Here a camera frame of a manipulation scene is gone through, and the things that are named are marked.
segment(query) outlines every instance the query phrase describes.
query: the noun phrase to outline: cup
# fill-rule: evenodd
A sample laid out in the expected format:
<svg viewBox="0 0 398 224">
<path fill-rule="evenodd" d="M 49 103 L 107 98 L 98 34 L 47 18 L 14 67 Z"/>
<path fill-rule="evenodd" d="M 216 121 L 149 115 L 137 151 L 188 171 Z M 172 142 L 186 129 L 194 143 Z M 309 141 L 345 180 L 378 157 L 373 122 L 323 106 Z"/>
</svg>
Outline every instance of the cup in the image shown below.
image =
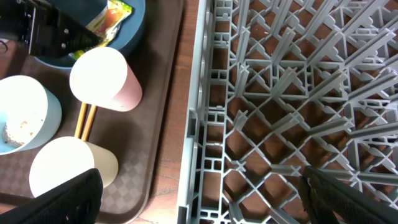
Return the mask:
<svg viewBox="0 0 398 224">
<path fill-rule="evenodd" d="M 114 154 L 90 142 L 62 137 L 49 142 L 36 155 L 29 174 L 30 190 L 38 197 L 91 168 L 97 168 L 103 186 L 118 174 Z"/>
<path fill-rule="evenodd" d="M 0 81 L 0 155 L 33 149 L 45 144 L 57 132 L 62 117 L 58 99 L 36 79 L 16 75 Z M 6 144 L 3 131 L 7 125 L 18 128 L 21 123 L 30 123 L 30 135 L 21 135 L 24 141 L 19 147 Z"/>
<path fill-rule="evenodd" d="M 70 74 L 70 88 L 80 101 L 115 111 L 129 111 L 142 98 L 142 88 L 123 55 L 97 47 L 81 56 Z"/>
</svg>

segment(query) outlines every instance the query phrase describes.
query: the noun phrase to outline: yellow packaging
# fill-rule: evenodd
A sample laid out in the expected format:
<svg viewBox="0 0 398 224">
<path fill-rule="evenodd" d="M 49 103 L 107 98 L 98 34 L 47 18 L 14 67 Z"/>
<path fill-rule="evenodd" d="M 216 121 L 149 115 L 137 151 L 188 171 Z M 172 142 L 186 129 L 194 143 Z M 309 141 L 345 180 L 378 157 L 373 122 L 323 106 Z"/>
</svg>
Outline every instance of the yellow packaging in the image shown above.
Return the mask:
<svg viewBox="0 0 398 224">
<path fill-rule="evenodd" d="M 132 14 L 132 7 L 120 0 L 108 0 L 108 5 L 95 17 L 86 28 L 103 38 L 102 43 L 95 47 L 107 46 L 118 33 L 122 21 Z M 90 47 L 72 53 L 74 59 L 80 58 L 85 52 L 95 48 Z"/>
</svg>

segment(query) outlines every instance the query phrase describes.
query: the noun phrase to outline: plastic tray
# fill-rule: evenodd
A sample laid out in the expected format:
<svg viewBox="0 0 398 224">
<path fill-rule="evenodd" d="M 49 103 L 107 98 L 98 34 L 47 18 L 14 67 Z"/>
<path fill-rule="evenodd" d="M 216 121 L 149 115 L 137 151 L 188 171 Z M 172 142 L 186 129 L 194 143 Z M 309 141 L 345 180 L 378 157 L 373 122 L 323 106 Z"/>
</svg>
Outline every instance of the plastic tray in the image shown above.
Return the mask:
<svg viewBox="0 0 398 224">
<path fill-rule="evenodd" d="M 146 205 L 182 9 L 181 0 L 147 2 L 146 31 L 127 58 L 142 85 L 142 101 L 128 113 L 98 109 L 89 141 L 112 151 L 120 165 L 116 180 L 103 192 L 101 223 L 128 223 Z M 72 136 L 81 103 L 70 91 L 68 72 L 28 57 L 21 73 L 38 79 L 60 100 L 63 119 L 55 138 Z M 18 206 L 30 200 L 29 170 L 39 150 L 0 156 L 0 203 Z"/>
<path fill-rule="evenodd" d="M 396 9 L 201 0 L 178 222 L 308 223 L 308 165 L 398 208 Z"/>
</svg>

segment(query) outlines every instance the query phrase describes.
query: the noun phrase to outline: wooden chopsticks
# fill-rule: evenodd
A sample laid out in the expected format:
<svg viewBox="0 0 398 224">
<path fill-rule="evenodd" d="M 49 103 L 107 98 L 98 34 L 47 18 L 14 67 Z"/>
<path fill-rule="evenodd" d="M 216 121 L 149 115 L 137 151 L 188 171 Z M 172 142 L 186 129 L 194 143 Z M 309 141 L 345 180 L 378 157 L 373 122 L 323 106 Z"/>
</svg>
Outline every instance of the wooden chopsticks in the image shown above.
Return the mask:
<svg viewBox="0 0 398 224">
<path fill-rule="evenodd" d="M 90 108 L 90 112 L 88 113 L 87 122 L 84 125 L 87 114 L 87 107 L 88 105 L 86 103 L 81 103 L 79 118 L 77 121 L 76 131 L 75 131 L 75 138 L 81 139 L 83 141 L 87 141 L 88 136 L 90 136 L 91 129 L 94 124 L 95 114 L 97 112 L 97 106 L 92 105 Z"/>
</svg>

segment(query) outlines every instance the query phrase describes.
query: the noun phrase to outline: dish rack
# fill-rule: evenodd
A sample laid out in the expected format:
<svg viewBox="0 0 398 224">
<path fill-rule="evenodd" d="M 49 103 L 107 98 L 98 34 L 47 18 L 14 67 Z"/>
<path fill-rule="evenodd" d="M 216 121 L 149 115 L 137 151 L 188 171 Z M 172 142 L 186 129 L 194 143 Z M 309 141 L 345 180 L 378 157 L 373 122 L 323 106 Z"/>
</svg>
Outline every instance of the dish rack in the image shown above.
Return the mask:
<svg viewBox="0 0 398 224">
<path fill-rule="evenodd" d="M 398 3 L 200 0 L 179 223 L 308 223 L 314 166 L 398 209 Z"/>
</svg>

